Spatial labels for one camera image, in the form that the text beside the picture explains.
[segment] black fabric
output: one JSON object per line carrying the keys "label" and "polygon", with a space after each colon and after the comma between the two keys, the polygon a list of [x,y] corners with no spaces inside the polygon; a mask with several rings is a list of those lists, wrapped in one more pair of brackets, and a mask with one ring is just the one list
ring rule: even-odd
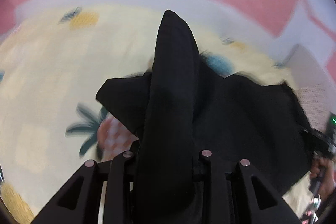
{"label": "black fabric", "polygon": [[201,61],[185,21],[166,11],[152,73],[109,79],[96,99],[140,140],[134,184],[138,223],[198,223],[193,159],[209,149],[249,159],[284,194],[310,168],[299,126],[309,122],[285,83],[222,78]]}

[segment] pineapple leaf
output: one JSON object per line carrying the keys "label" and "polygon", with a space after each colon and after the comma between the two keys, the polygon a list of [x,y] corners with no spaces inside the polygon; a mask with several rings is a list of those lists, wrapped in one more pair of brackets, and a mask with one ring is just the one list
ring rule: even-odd
{"label": "pineapple leaf", "polygon": [[84,154],[89,150],[89,148],[94,145],[97,142],[97,136],[96,135],[92,135],[90,136],[81,146],[80,150],[79,150],[79,156],[83,157]]}
{"label": "pineapple leaf", "polygon": [[92,127],[87,123],[74,123],[73,125],[69,126],[66,130],[66,136],[73,136],[73,135],[88,135],[96,133],[96,128]]}
{"label": "pineapple leaf", "polygon": [[83,104],[78,104],[76,109],[78,115],[87,120],[90,123],[96,123],[99,126],[98,117],[86,106]]}
{"label": "pineapple leaf", "polygon": [[108,111],[105,107],[102,107],[99,111],[99,123],[102,123],[106,119]]}

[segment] black cloth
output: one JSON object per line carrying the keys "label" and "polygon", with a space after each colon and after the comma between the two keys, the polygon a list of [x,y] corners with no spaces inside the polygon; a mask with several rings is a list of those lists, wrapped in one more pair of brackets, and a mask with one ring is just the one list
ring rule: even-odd
{"label": "black cloth", "polygon": [[192,175],[203,149],[233,162],[249,159],[280,194],[310,169],[312,152],[298,129],[310,126],[291,88],[217,75],[201,60],[187,23],[169,10],[152,72],[109,79],[96,99],[139,137],[138,223],[197,223],[201,188]]}

